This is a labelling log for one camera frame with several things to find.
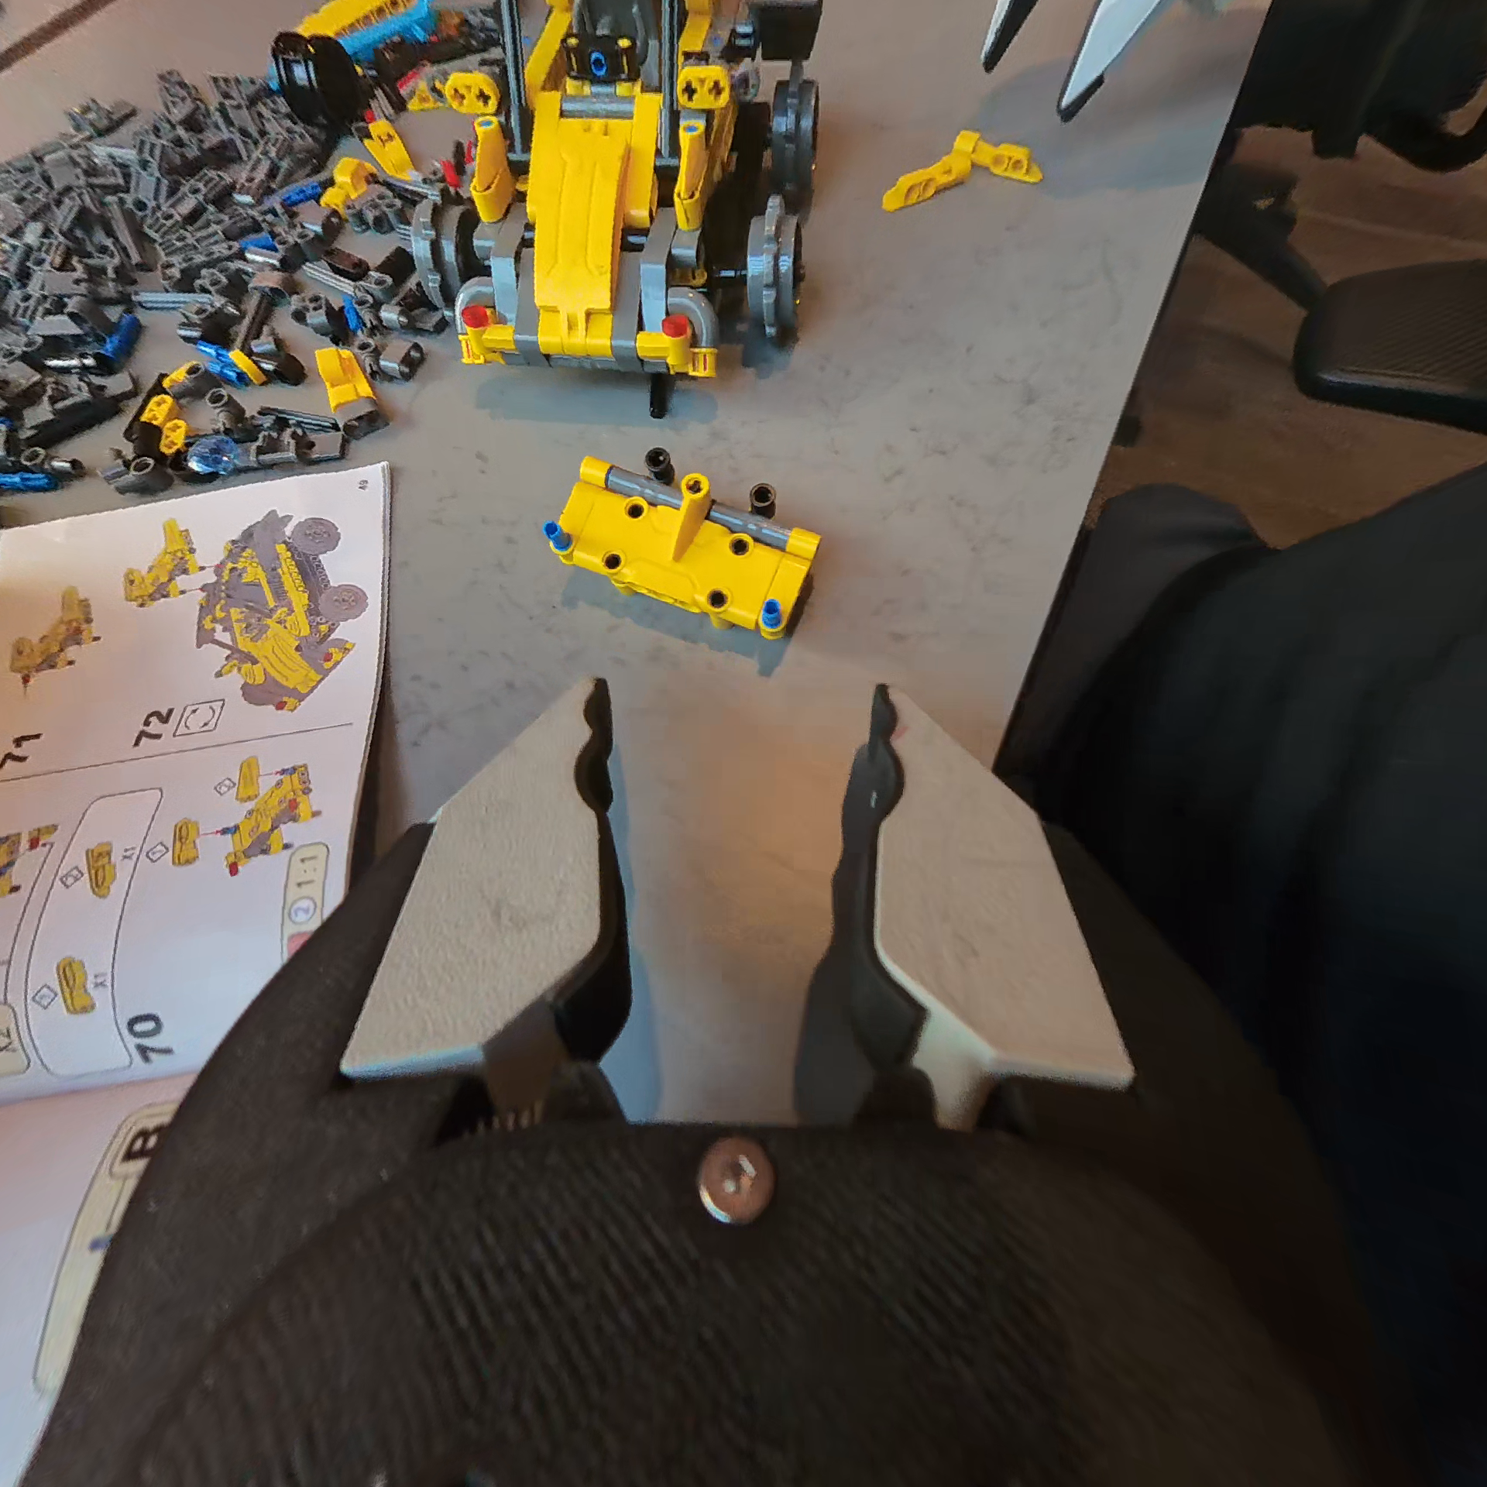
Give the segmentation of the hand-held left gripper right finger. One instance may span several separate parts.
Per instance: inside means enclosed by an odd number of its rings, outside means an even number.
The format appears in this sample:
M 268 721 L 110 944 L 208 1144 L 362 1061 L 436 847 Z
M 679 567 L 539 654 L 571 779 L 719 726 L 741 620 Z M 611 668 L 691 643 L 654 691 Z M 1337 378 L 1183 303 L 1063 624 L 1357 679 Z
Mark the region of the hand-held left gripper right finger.
M 848 772 L 795 1118 L 845 1126 L 884 1077 L 972 1130 L 1010 1080 L 1128 1091 L 1134 1063 L 1036 813 L 880 684 Z

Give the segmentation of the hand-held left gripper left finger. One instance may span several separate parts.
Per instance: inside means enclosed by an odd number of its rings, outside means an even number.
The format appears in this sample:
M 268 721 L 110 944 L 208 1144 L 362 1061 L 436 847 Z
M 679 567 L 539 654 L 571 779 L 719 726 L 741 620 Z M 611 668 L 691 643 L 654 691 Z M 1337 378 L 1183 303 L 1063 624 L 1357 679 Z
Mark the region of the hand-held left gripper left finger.
M 634 990 L 611 698 L 572 686 L 432 820 L 340 1073 L 468 1073 L 498 1123 L 539 1123 L 625 1031 Z

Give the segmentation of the yellow brick vehicle model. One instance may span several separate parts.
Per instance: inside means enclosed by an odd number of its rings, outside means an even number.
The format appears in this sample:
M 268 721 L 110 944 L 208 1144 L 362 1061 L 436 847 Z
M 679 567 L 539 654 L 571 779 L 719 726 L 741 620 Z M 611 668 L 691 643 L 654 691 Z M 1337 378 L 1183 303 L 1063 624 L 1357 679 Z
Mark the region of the yellow brick vehicle model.
M 482 107 L 464 194 L 411 250 L 468 367 L 714 379 L 723 332 L 801 326 L 820 135 L 820 2 L 503 4 L 505 103 Z

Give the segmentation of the small yellow brick assembly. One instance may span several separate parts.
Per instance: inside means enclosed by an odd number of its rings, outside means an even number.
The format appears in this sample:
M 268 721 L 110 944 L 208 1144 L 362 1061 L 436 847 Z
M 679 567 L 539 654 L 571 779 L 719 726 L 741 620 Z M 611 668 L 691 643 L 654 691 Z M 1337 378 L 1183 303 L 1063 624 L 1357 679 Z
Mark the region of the small yellow brick assembly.
M 717 502 L 702 473 L 629 471 L 587 457 L 563 510 L 544 523 L 549 551 L 615 590 L 703 617 L 717 629 L 785 640 L 822 535 L 774 519 L 774 489 L 748 509 Z

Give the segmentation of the small yellow connector piece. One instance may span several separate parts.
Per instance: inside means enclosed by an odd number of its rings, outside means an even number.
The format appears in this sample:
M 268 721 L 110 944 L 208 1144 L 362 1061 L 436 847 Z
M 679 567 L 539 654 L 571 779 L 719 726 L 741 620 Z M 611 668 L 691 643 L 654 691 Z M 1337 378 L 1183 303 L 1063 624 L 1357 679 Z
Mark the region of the small yellow connector piece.
M 962 186 L 974 172 L 976 153 L 981 146 L 979 133 L 972 130 L 960 132 L 948 155 L 900 176 L 884 194 L 882 209 L 886 213 L 900 213 Z

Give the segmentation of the person's dark clothing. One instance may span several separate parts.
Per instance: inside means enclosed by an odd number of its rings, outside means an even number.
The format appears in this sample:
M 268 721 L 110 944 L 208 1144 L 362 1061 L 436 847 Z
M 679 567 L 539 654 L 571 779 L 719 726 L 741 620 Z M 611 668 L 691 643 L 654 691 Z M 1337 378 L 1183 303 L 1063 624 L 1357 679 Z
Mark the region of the person's dark clothing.
M 1275 1075 L 1431 1484 L 1486 1477 L 1484 491 L 1289 548 L 1112 496 L 997 760 Z

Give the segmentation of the instruction booklet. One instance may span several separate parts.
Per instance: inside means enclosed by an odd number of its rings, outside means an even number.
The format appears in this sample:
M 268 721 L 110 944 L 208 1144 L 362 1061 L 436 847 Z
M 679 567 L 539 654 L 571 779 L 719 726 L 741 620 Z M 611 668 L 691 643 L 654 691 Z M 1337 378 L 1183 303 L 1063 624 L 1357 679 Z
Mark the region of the instruction booklet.
M 348 887 L 386 464 L 4 532 L 4 1454 L 178 1102 Z

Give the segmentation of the black wheel tyre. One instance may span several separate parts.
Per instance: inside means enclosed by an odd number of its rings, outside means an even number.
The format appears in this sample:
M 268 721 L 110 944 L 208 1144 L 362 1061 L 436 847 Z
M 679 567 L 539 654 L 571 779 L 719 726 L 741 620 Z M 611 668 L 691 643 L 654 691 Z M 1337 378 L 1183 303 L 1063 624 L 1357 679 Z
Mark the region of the black wheel tyre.
M 270 59 L 277 91 L 307 128 L 346 133 L 363 119 L 363 73 L 335 38 L 282 31 Z

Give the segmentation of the pile of grey brick pieces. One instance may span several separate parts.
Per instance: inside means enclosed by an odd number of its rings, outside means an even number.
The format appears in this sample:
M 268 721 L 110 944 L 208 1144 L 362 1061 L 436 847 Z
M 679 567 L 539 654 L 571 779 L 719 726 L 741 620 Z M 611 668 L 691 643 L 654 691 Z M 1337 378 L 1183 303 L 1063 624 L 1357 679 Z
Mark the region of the pile of grey brick pieces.
M 316 351 L 355 351 L 379 397 L 448 326 L 411 250 L 436 178 L 385 178 L 268 80 L 156 84 L 4 160 L 4 498 L 82 482 L 96 433 L 126 498 L 337 463 Z

